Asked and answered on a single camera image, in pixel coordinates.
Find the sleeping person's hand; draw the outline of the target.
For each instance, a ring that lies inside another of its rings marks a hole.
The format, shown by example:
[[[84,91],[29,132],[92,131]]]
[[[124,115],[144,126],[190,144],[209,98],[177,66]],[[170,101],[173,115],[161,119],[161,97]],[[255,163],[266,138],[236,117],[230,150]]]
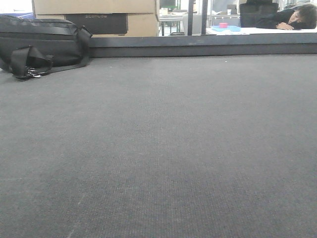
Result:
[[[279,30],[294,30],[294,27],[285,23],[285,22],[281,22],[281,23],[278,23],[276,25],[276,29],[279,29]]]

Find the black fabric shoulder bag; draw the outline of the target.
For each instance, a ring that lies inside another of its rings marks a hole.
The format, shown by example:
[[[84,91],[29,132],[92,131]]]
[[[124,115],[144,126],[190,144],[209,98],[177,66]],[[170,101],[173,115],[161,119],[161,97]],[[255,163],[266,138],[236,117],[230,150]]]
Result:
[[[92,34],[64,19],[0,16],[0,68],[27,80],[84,67]]]

